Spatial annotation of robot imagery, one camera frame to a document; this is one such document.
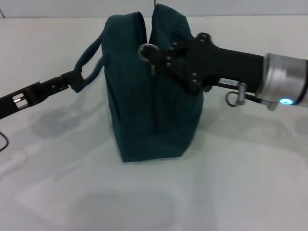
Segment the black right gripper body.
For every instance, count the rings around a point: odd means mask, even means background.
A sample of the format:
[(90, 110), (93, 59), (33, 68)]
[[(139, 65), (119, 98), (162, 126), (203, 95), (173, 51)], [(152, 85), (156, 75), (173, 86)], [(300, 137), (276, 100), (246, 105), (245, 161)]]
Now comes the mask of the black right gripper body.
[(187, 50), (187, 76), (203, 87), (218, 86), (220, 78), (225, 78), (244, 83), (248, 92), (256, 93), (263, 78), (263, 63), (263, 56), (216, 46), (207, 33), (198, 34)]

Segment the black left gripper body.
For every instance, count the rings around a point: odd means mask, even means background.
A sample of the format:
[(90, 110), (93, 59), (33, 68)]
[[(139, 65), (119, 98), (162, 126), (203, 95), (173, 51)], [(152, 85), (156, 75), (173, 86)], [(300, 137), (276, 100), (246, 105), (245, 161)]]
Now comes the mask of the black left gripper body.
[(43, 85), (40, 82), (0, 98), (0, 118), (3, 119), (28, 107), (43, 102), (46, 96), (41, 94)]

